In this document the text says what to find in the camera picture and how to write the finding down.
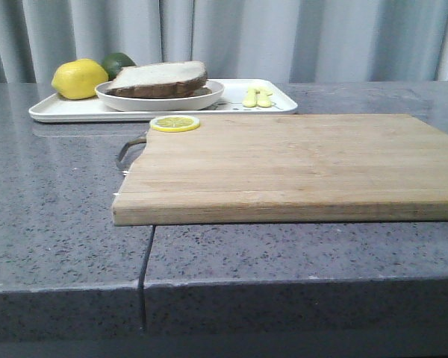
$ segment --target white bowl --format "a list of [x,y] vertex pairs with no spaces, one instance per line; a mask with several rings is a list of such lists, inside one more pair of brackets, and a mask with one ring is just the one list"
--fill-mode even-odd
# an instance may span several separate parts
[[207,95],[170,99],[129,98],[106,94],[106,89],[109,83],[110,82],[104,82],[103,84],[96,86],[95,91],[98,98],[100,98],[107,106],[124,112],[132,110],[201,110],[216,102],[224,92],[223,84],[217,81],[208,80],[205,86],[211,90],[211,93]]

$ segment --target lemon slice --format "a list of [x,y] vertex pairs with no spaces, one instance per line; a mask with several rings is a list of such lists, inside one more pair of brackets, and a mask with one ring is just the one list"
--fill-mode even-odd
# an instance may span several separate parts
[[161,132],[191,131],[199,125],[199,119],[192,116],[162,116],[149,121],[149,127]]

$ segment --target gray countertop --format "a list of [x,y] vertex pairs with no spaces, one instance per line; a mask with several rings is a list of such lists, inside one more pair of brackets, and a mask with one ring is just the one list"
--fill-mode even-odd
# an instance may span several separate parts
[[[448,82],[279,87],[299,113],[448,133]],[[0,84],[0,340],[134,335],[143,304],[151,334],[448,327],[448,222],[157,227],[141,290],[152,228],[114,227],[110,205],[147,124],[34,122],[49,93]]]

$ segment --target wooden cutting board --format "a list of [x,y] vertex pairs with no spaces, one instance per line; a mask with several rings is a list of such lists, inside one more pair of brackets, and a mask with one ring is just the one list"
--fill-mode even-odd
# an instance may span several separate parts
[[408,115],[200,116],[150,130],[116,225],[448,220],[448,135]]

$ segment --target bread slice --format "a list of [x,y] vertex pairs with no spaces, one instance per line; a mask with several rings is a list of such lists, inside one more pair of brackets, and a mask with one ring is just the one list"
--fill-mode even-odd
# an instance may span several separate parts
[[123,67],[107,94],[131,98],[182,98],[205,85],[208,72],[201,61],[163,62]]

